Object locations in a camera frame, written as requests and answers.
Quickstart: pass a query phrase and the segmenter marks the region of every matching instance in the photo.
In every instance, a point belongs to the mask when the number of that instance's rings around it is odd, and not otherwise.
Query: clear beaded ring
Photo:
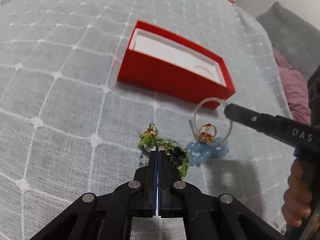
[[[197,125],[197,114],[198,114],[198,110],[199,108],[206,102],[210,102],[210,101],[215,101],[215,102],[218,102],[219,104],[223,105],[224,107],[227,105],[226,101],[223,100],[223,99],[220,99],[220,98],[206,98],[204,100],[202,100],[196,107],[195,111],[193,112],[193,127],[194,127],[194,135],[196,137],[196,139],[199,138],[200,136],[200,129],[198,129],[198,125]],[[210,145],[210,146],[219,146],[220,144],[224,143],[230,136],[231,134],[231,130],[232,130],[232,125],[233,125],[233,121],[232,120],[229,120],[230,121],[230,125],[229,125],[229,129],[228,129],[228,133],[227,135],[224,137],[224,138],[221,138],[220,140],[212,140],[212,141],[206,141],[206,144],[207,145]]]

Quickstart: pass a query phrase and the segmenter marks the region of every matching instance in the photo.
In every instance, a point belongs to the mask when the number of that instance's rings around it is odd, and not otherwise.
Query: finger
[[[298,161],[298,159],[295,159],[292,163],[291,166],[291,174],[296,178],[296,179],[302,179],[303,176],[303,167],[301,163]]]
[[[310,216],[311,209],[309,205],[297,201],[292,195],[290,190],[286,190],[284,193],[284,202],[291,213],[300,218],[306,218]]]
[[[302,219],[297,217],[296,215],[292,214],[289,211],[289,209],[287,208],[286,204],[284,204],[282,206],[282,214],[283,214],[285,221],[287,221],[288,225],[293,226],[293,227],[301,226]]]
[[[288,178],[290,193],[292,196],[303,203],[308,204],[311,201],[312,195],[306,184],[301,179],[296,179],[292,174]]]

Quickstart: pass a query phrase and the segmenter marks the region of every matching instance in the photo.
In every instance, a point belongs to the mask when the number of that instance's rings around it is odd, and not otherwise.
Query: green beaded ring
[[[151,123],[149,128],[140,134],[139,149],[141,150],[140,165],[143,165],[143,156],[149,157],[152,150],[165,150],[167,164],[180,171],[182,179],[187,175],[189,169],[188,153],[184,147],[171,139],[159,137],[156,126]]]

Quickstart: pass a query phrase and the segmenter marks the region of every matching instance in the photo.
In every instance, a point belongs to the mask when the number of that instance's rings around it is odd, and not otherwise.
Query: gold wire ring
[[[211,127],[214,128],[214,135],[208,134],[208,131],[210,130]],[[217,128],[210,123],[203,125],[198,130],[198,140],[200,142],[212,142],[212,140],[215,138],[216,135],[217,135]]]
[[[209,129],[213,127],[214,128],[214,135],[211,135],[211,134],[208,134],[208,131]],[[214,126],[214,125],[210,125],[208,126],[208,128],[205,130],[204,132],[204,138],[206,139],[207,142],[212,142],[212,140],[217,136],[217,128]]]

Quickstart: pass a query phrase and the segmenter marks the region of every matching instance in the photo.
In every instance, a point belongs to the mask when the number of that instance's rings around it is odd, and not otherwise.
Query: bed
[[[0,0],[0,239],[30,239],[84,192],[133,178],[138,134],[152,122],[186,145],[194,104],[116,82],[135,22],[223,57],[229,100],[291,117],[263,27],[224,0]],[[199,123],[227,129],[223,109]],[[235,124],[229,153],[192,166],[203,193],[230,193],[275,227],[293,148]],[[185,239],[181,219],[134,219],[132,239]]]

